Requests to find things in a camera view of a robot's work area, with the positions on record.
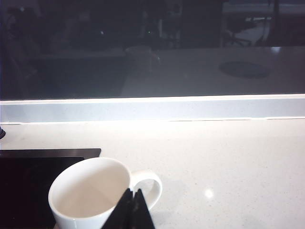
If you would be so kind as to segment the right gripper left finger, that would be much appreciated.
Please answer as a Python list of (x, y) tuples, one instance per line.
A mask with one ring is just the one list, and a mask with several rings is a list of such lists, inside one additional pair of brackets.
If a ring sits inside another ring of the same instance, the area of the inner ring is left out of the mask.
[(128, 188), (125, 190), (114, 210), (107, 218), (102, 229), (125, 229), (128, 225), (129, 210), (133, 199), (133, 193)]

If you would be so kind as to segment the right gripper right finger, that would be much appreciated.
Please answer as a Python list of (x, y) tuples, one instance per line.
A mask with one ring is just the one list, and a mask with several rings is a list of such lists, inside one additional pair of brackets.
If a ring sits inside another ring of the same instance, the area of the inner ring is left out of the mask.
[(133, 228), (155, 229), (141, 189), (137, 190), (133, 199)]

